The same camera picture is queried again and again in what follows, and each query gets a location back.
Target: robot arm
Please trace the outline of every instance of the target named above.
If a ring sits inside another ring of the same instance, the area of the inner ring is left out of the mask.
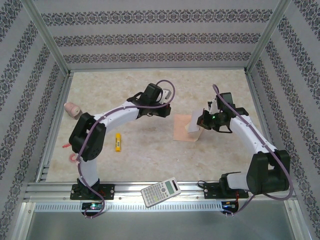
[[[104,119],[100,120],[93,129],[80,156],[80,170],[87,185],[93,189],[99,187],[97,157],[102,151],[106,133],[144,115],[155,115],[163,118],[167,117],[171,111],[170,104],[167,104],[164,107],[160,106],[169,99],[170,95],[170,90],[162,89],[158,85],[150,83],[144,92],[139,92],[135,96],[128,98],[126,102],[117,108],[96,115],[90,115],[87,112],[81,115],[69,138],[69,143],[75,153],[80,152],[88,132],[94,123],[101,117],[106,116]],[[82,185],[85,189],[86,187],[83,178],[80,177],[78,179],[78,184]]]
[[[207,130],[215,130],[219,133],[236,133],[252,155],[248,172],[231,172],[223,174],[219,180],[219,187],[224,193],[232,193],[234,190],[250,191],[254,195],[268,194],[285,191],[289,188],[289,181],[280,165],[266,148],[268,146],[289,172],[290,156],[285,150],[277,150],[269,143],[252,123],[249,114],[243,107],[236,107],[230,92],[221,93],[222,98],[244,118],[258,133],[259,138],[252,129],[236,116],[219,98],[208,102],[209,111],[203,110],[197,124]],[[220,127],[226,126],[229,132],[220,131]]]

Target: calculator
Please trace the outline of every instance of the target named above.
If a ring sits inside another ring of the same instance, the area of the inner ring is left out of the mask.
[[[141,190],[141,194],[147,208],[159,204],[181,193],[175,177],[158,182]]]

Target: yellow glue stick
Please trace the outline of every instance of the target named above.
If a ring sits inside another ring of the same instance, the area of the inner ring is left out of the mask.
[[[120,133],[115,134],[115,151],[121,152],[121,134]]]

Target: patterned wallpaper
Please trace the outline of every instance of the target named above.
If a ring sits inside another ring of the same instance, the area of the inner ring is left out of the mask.
[[[35,1],[73,70],[244,67],[277,3]]]
[[[35,180],[64,76],[18,0],[0,0],[0,240]]]
[[[272,141],[291,156],[295,190],[320,239],[319,5],[292,1],[252,72]]]

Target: calculator display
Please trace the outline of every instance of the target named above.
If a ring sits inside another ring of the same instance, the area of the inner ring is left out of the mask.
[[[174,193],[175,193],[174,189],[173,189],[172,186],[171,186],[170,181],[166,181],[166,182],[165,182],[165,185],[166,185],[166,188],[167,188],[168,191],[169,191],[169,194],[174,194]]]

